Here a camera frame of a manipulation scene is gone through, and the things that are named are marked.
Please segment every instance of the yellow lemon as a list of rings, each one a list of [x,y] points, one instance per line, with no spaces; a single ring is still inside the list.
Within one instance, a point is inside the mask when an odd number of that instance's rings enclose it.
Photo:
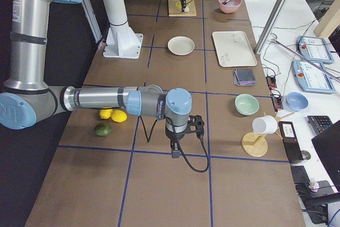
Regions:
[[[124,122],[127,119],[127,115],[122,110],[113,110],[111,114],[111,119],[115,122]]]
[[[112,109],[102,109],[99,111],[99,116],[101,119],[109,119],[112,115]]]

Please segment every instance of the keyboard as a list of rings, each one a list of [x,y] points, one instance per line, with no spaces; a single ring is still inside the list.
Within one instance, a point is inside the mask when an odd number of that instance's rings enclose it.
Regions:
[[[326,115],[308,115],[307,118],[316,135],[322,133],[328,127],[333,125],[330,118]]]

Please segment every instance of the black backdrop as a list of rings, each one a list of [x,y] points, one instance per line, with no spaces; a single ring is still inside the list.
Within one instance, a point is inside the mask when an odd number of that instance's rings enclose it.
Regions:
[[[91,0],[101,31],[102,0]],[[12,0],[0,0],[0,85],[9,77]],[[81,87],[97,49],[81,4],[51,3],[45,82]],[[32,210],[69,118],[61,113],[23,130],[0,125],[0,227],[21,227]]]

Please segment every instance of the white tray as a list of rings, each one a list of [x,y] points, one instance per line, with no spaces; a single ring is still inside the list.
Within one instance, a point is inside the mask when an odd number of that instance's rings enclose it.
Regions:
[[[220,66],[256,66],[257,60],[245,32],[215,31],[212,38]]]

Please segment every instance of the white table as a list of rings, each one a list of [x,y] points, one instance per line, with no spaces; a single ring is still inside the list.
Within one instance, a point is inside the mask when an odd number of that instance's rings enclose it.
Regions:
[[[263,27],[265,26],[268,17],[273,9],[276,0],[245,0],[249,17],[252,22],[253,32],[255,39],[258,40]],[[299,26],[310,24],[315,19],[312,11],[308,7],[305,0],[288,0],[285,4],[276,24],[273,29],[273,33],[277,35],[277,40],[284,45],[295,45],[298,36],[304,34],[308,26],[304,26],[301,28],[297,28]],[[315,36],[313,30],[317,26],[318,21],[315,21],[312,26],[309,28],[306,36]],[[340,71],[340,58],[337,54],[333,55],[335,59],[335,63],[331,65],[327,65],[327,67],[331,69],[335,69]],[[305,97],[309,101],[309,106],[295,114],[287,117],[284,121],[293,122],[294,129],[296,132],[297,139],[299,141],[299,146],[301,150],[306,150],[311,154],[311,159],[302,163],[306,169],[306,172],[311,181],[322,181],[327,180],[330,185],[333,185],[331,179],[329,178],[325,168],[321,164],[321,161],[313,148],[313,144],[311,139],[315,136],[315,133],[311,127],[311,125],[307,121],[307,115],[328,115],[333,123],[340,120],[340,84],[333,81],[333,85],[335,86],[336,93],[332,95],[326,94],[316,94],[316,93],[305,93],[302,92],[300,87],[298,86],[295,78],[292,75],[292,71],[290,69],[291,61],[293,59],[293,54],[282,48],[281,46],[267,43],[264,49],[261,52],[261,61],[265,66],[272,68],[276,73],[279,71],[279,74],[276,77],[277,89],[284,96],[292,91],[297,91],[305,95]],[[291,113],[287,106],[285,106],[285,97],[284,101],[284,110],[278,112],[278,116],[284,116],[286,114]],[[325,224],[315,225],[311,222],[307,213],[304,214],[304,220],[306,226],[326,226]]]

